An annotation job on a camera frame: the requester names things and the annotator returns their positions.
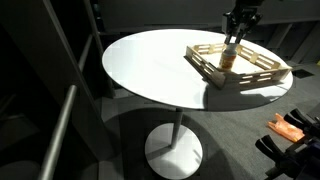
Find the wooden pallet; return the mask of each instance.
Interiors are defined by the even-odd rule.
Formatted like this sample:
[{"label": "wooden pallet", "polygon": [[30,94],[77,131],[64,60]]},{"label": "wooden pallet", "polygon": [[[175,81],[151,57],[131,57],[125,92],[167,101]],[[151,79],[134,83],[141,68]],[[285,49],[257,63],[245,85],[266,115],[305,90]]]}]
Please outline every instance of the wooden pallet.
[{"label": "wooden pallet", "polygon": [[225,48],[225,44],[203,44],[193,47],[187,46],[186,52],[188,61],[200,71],[202,76],[208,78],[219,89],[239,88],[246,90],[274,85],[283,80],[292,69],[290,66],[282,66],[279,62],[242,45],[238,45],[236,49],[238,56],[260,67],[261,71],[241,74],[222,72],[202,56],[222,53]]}]

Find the orange object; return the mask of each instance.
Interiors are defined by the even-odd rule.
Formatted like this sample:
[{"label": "orange object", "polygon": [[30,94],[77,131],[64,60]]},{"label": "orange object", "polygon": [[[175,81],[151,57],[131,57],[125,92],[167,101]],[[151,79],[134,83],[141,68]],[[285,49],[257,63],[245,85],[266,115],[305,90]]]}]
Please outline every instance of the orange object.
[{"label": "orange object", "polygon": [[299,139],[304,137],[301,129],[289,124],[280,114],[276,113],[275,117],[277,123],[268,122],[268,125],[271,129],[293,142],[297,142]]}]

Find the round table base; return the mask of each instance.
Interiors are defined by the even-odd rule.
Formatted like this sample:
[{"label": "round table base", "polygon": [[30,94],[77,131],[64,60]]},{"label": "round table base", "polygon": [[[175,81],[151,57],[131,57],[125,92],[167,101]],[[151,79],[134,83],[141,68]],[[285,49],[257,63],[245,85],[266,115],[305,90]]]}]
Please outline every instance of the round table base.
[{"label": "round table base", "polygon": [[185,179],[197,171],[202,161],[202,147],[197,136],[180,126],[176,147],[170,147],[173,124],[163,124],[148,136],[145,154],[151,168],[167,179]]}]

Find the table top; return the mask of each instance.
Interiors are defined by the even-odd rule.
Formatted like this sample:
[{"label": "table top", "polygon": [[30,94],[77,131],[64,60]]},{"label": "table top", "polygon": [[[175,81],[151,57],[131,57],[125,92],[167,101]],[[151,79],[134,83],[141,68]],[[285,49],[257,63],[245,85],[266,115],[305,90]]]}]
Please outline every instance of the table top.
[{"label": "table top", "polygon": [[[223,43],[224,40],[224,34],[199,30],[137,33],[111,44],[103,54],[103,67],[115,82],[134,94],[190,109],[250,109],[271,103],[290,89],[293,81],[291,73],[278,85],[246,91],[219,90],[209,85],[185,59],[186,47]],[[286,65],[280,57],[261,46],[246,40],[240,44]]]}]

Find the gray carpet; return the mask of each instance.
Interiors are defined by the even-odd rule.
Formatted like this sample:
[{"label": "gray carpet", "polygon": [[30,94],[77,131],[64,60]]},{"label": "gray carpet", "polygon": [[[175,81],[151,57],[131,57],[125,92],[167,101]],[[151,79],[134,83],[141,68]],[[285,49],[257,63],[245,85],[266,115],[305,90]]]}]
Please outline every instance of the gray carpet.
[{"label": "gray carpet", "polygon": [[[235,112],[202,112],[188,110],[182,124],[200,139],[203,159],[199,170],[188,180],[207,179],[264,179],[274,163],[254,145],[257,139],[269,134],[284,150],[291,142],[280,137],[266,125],[274,114],[285,115],[294,108],[307,113],[320,102],[320,67],[297,66],[314,76],[298,79],[288,93],[263,107]],[[102,117],[123,169],[118,179],[163,179],[148,166],[144,142],[148,134],[162,123],[173,122],[174,108],[130,96],[102,100]],[[290,179],[285,175],[277,179]]]}]

